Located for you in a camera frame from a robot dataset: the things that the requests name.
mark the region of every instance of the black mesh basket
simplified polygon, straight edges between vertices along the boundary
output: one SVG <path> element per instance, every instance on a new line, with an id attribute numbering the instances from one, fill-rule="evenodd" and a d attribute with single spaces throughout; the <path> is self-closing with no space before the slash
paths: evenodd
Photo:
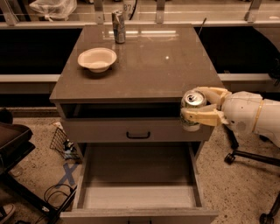
<path id="1" fill-rule="evenodd" d="M 57 151 L 65 160 L 80 160 L 77 150 L 74 148 L 74 144 L 67 139 L 67 135 L 60 128 L 55 130 L 50 148 Z"/>

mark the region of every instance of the white robotic arm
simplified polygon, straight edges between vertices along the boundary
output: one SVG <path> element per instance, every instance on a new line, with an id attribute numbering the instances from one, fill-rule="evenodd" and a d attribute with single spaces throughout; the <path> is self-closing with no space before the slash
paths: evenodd
<path id="1" fill-rule="evenodd" d="M 259 94 L 249 92 L 232 94 L 223 88 L 218 88 L 219 91 L 212 87 L 196 89 L 214 106 L 182 108 L 185 119 L 211 126 L 224 123 L 232 131 L 253 132 L 280 147 L 280 101 L 263 99 Z"/>

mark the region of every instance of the metal post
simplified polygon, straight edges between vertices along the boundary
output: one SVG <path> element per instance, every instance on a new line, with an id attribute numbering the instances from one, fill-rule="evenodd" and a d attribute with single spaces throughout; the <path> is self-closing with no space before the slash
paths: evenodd
<path id="1" fill-rule="evenodd" d="M 18 23 L 18 18 L 13 13 L 7 0 L 0 0 L 0 8 L 3 12 L 7 25 L 16 25 Z"/>
<path id="2" fill-rule="evenodd" d="M 257 13 L 260 9 L 262 0 L 253 0 L 248 12 L 245 15 L 245 20 L 249 23 L 254 23 L 256 21 Z"/>
<path id="3" fill-rule="evenodd" d="M 157 0 L 157 24 L 162 24 L 164 22 L 165 16 L 165 0 Z"/>
<path id="4" fill-rule="evenodd" d="M 94 0 L 95 20 L 98 25 L 104 24 L 104 11 L 102 0 Z"/>

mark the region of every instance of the blue tape x mark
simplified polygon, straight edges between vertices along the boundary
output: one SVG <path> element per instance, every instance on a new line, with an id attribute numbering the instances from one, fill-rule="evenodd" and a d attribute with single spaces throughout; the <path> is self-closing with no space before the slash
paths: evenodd
<path id="1" fill-rule="evenodd" d="M 59 181 L 58 186 L 56 188 L 60 188 L 60 185 L 62 185 L 65 181 L 68 180 L 70 186 L 73 186 L 75 184 L 74 178 L 72 176 L 73 171 L 77 168 L 78 164 L 74 164 L 71 168 L 69 167 L 68 163 L 63 164 L 63 168 L 65 170 L 65 175 L 62 177 L 62 179 Z"/>

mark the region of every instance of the chair seat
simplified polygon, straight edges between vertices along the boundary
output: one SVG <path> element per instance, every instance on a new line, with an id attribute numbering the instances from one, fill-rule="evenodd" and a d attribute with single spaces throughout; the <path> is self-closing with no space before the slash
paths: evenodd
<path id="1" fill-rule="evenodd" d="M 0 155 L 5 160 L 32 137 L 30 128 L 21 124 L 0 122 Z"/>

